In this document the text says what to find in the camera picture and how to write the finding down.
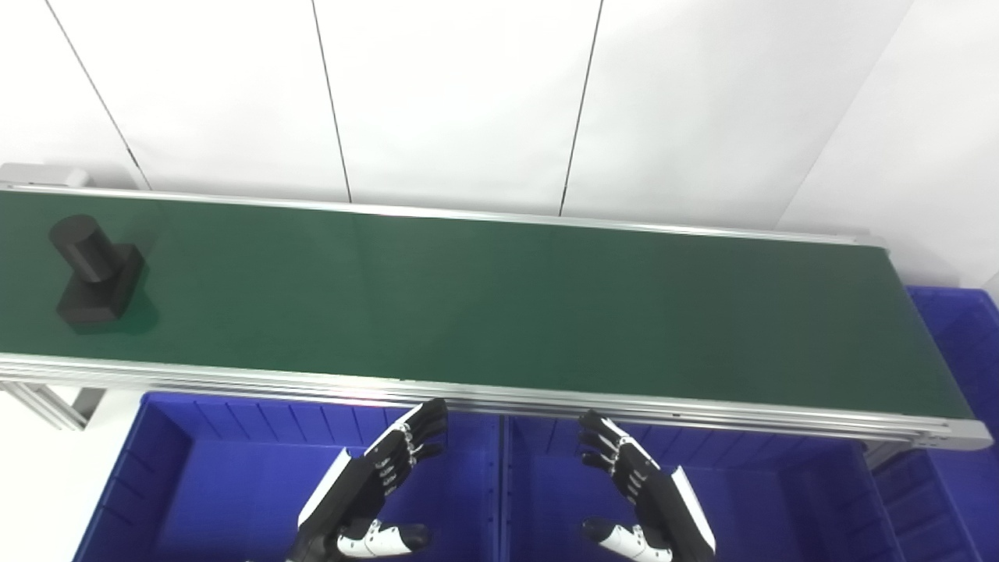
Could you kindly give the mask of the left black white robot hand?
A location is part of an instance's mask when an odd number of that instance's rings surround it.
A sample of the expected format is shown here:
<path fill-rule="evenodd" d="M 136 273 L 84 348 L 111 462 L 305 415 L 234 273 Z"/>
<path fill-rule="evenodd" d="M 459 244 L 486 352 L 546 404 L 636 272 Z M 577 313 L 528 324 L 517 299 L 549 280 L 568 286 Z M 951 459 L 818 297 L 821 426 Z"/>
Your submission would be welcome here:
<path fill-rule="evenodd" d="M 286 561 L 386 559 L 427 548 L 427 525 L 389 525 L 379 513 L 414 466 L 445 451 L 432 438 L 446 430 L 446 400 L 435 398 L 390 423 L 363 454 L 340 451 L 297 516 Z"/>

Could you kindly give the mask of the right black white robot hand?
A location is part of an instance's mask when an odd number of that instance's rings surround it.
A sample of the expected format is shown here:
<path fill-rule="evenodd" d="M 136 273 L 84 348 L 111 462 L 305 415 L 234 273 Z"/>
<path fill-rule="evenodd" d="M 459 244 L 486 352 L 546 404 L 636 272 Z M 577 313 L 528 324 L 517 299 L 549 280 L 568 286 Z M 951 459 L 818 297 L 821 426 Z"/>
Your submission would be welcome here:
<path fill-rule="evenodd" d="M 588 410 L 578 419 L 581 462 L 610 477 L 635 509 L 636 523 L 592 517 L 581 532 L 599 547 L 631 561 L 713 561 L 716 540 L 681 466 L 664 471 L 636 438 L 610 418 Z"/>

